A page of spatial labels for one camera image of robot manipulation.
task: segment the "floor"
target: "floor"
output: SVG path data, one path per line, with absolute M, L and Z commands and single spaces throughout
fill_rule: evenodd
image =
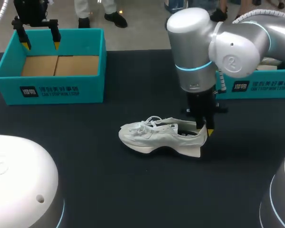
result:
M 104 19 L 104 9 L 96 0 L 90 2 L 93 27 L 103 28 L 107 50 L 145 50 L 170 48 L 164 22 L 169 16 L 164 7 L 164 0 L 116 0 L 118 10 L 123 11 L 129 27 L 117 28 Z M 77 18 L 74 12 L 74 0 L 54 0 L 48 8 L 48 18 L 58 19 L 60 28 L 76 28 Z M 260 9 L 276 9 L 273 4 L 263 0 Z M 228 22 L 237 14 L 238 5 L 228 5 Z M 9 0 L 8 9 L 0 22 L 0 52 L 3 52 L 13 33 L 11 21 L 16 10 Z

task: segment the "cardboard box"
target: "cardboard box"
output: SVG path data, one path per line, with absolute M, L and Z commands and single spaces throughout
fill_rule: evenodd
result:
M 244 78 L 224 75 L 227 92 L 217 99 L 285 98 L 285 64 L 278 70 L 257 70 Z M 220 89 L 217 72 L 217 89 Z
M 100 103 L 106 67 L 102 29 L 27 30 L 31 50 L 15 32 L 0 62 L 0 92 L 8 105 Z

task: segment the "black table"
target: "black table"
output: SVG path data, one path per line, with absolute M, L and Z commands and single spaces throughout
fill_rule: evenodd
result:
M 205 161 L 139 155 L 121 125 L 186 107 L 170 50 L 108 52 L 103 104 L 6 106 L 0 134 L 42 145 L 58 167 L 70 228 L 259 228 L 263 193 L 285 157 L 285 99 L 230 100 Z

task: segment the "person's leg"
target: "person's leg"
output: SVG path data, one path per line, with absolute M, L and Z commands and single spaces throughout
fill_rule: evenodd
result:
M 227 0 L 220 0 L 219 8 L 222 12 L 227 13 Z
M 106 14 L 112 14 L 117 11 L 115 0 L 102 0 Z
M 88 0 L 74 0 L 75 4 L 75 12 L 78 16 L 78 27 L 80 29 L 89 28 L 90 27 L 90 8 Z
M 117 27 L 125 28 L 128 26 L 127 21 L 116 11 L 117 7 L 114 0 L 102 0 L 104 5 L 104 18 L 114 22 Z
M 219 1 L 219 8 L 210 16 L 214 22 L 225 21 L 227 19 L 227 0 Z
M 239 8 L 237 17 L 240 17 L 241 15 L 248 13 L 250 11 L 250 6 L 252 4 L 252 0 L 241 0 L 241 7 Z

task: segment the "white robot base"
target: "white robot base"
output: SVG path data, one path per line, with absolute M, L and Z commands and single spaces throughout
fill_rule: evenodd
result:
M 262 228 L 285 228 L 285 160 L 263 197 L 259 218 Z
M 65 228 L 65 201 L 48 152 L 0 135 L 0 228 Z

